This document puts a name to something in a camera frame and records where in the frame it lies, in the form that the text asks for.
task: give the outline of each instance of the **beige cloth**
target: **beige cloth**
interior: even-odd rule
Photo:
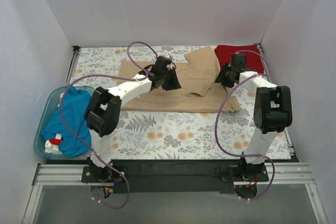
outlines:
[[[122,110],[165,111],[165,112],[217,112],[229,88],[214,83],[220,71],[215,52],[205,47],[185,55],[188,62],[176,62],[176,74],[181,89],[165,91],[161,87],[140,95],[125,104]],[[142,66],[153,62],[137,61]],[[123,60],[119,71],[120,77],[132,78],[139,72],[131,61]],[[240,110],[236,97],[230,97],[222,111]]]

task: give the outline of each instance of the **blue towel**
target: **blue towel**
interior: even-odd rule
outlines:
[[[91,145],[90,131],[87,122],[84,120],[85,110],[90,99],[91,96],[87,91],[71,87],[64,98],[62,111],[64,120],[70,128],[86,143]],[[45,140],[49,140],[54,138],[57,133],[60,133],[63,137],[58,147],[64,155],[76,157],[89,150],[84,143],[72,135],[64,126],[59,114],[59,108],[51,116],[47,126],[42,131],[42,135]]]

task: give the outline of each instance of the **white wall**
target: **white wall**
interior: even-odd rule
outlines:
[[[251,44],[281,0],[47,0],[72,45]]]
[[[336,222],[336,0],[283,0],[262,40],[275,81],[291,88],[296,152]]]
[[[72,48],[46,0],[0,0],[0,223],[21,223],[38,162],[33,142]]]

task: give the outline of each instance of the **teal plastic basket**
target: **teal plastic basket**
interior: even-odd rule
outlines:
[[[49,122],[49,119],[51,118],[53,112],[57,109],[57,105],[59,104],[59,101],[60,101],[60,95],[65,92],[66,88],[67,88],[66,86],[65,87],[60,87],[60,88],[54,90],[50,94],[50,96],[48,97],[46,106],[44,107],[43,114],[42,114],[42,117],[41,117],[41,120],[40,120],[40,124],[38,125],[38,128],[37,128],[37,132],[36,132],[36,136],[35,136],[35,140],[34,140],[34,150],[39,156],[41,156],[45,159],[53,159],[53,160],[71,159],[69,156],[66,156],[66,155],[46,153],[44,151],[46,141],[44,140],[44,138],[42,136],[42,130],[44,129],[44,127]],[[77,90],[79,90],[79,89],[86,90],[86,91],[89,92],[89,94],[91,96],[93,95],[93,92],[95,90],[94,88],[92,88],[90,86],[78,86],[78,87],[75,87],[75,88]]]

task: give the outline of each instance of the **floral tablecloth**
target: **floral tablecloth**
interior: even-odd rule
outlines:
[[[186,61],[184,55],[201,46],[156,46],[159,55],[176,62]],[[131,48],[137,61],[154,60],[153,53],[143,46]],[[82,48],[72,80],[93,73],[118,75],[122,60],[127,60],[126,47]],[[78,86],[110,88],[116,80],[86,78]],[[234,93],[242,109],[236,113],[222,113],[219,139],[229,152],[240,154],[254,132],[254,95],[244,88]],[[224,154],[214,140],[215,113],[171,113],[122,111],[119,124],[110,140],[113,159],[220,159],[232,158]],[[287,138],[279,133],[268,155],[274,159],[289,159]]]

